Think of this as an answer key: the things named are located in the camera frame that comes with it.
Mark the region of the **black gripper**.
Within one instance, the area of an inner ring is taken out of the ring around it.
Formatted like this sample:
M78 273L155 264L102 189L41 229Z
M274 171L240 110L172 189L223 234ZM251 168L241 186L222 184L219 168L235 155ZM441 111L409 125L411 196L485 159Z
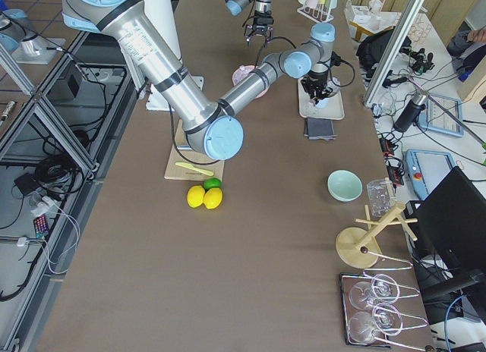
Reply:
M325 80L313 80L311 77L305 76L301 79L301 86L313 104L318 104L335 95Z
M252 36L263 36L268 44L273 38L273 16L271 11L255 11L252 24L245 27L245 41L249 46Z

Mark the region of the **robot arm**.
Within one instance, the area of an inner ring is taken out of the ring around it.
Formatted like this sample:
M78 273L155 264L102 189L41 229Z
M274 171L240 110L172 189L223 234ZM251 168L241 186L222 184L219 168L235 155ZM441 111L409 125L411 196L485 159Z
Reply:
M266 46L273 38L274 18L272 13L273 0L224 0L227 9L233 16L242 13L243 9L251 6L250 14L245 19L242 27L245 29L244 36L246 43L250 45L251 40L261 36Z
M171 0L62 0L64 22L76 30L118 41L168 104L178 113L188 145L215 160L233 157L244 140L235 118L283 74L309 77L326 96L335 28L315 24L310 39L296 49L273 53L222 98L211 102L181 61Z

